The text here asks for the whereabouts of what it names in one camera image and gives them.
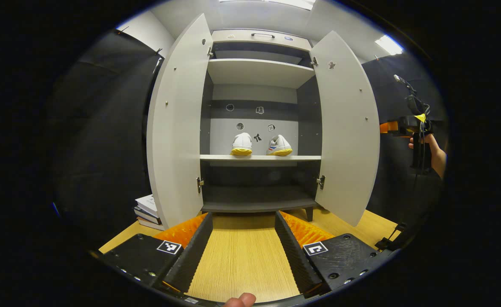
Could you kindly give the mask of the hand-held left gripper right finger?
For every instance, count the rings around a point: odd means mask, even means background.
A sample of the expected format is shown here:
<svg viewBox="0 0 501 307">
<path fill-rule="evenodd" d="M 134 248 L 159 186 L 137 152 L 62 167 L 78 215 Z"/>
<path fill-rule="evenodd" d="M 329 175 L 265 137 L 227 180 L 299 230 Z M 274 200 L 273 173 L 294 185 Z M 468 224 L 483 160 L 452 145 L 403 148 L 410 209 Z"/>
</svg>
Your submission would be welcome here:
<svg viewBox="0 0 501 307">
<path fill-rule="evenodd" d="M 333 237 L 282 211 L 275 213 L 274 229 L 306 298 L 344 288 L 381 266 L 381 252 L 352 234 Z"/>
</svg>

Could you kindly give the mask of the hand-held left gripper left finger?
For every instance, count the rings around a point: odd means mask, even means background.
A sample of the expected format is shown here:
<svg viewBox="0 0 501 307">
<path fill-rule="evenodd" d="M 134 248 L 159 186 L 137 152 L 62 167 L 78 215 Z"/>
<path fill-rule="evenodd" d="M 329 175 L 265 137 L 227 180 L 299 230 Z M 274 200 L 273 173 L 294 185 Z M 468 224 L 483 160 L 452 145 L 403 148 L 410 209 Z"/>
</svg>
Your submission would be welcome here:
<svg viewBox="0 0 501 307">
<path fill-rule="evenodd" d="M 100 259 L 147 287 L 183 295 L 190 289 L 212 229 L 212 216 L 200 214 L 156 236 L 136 234 Z"/>
</svg>

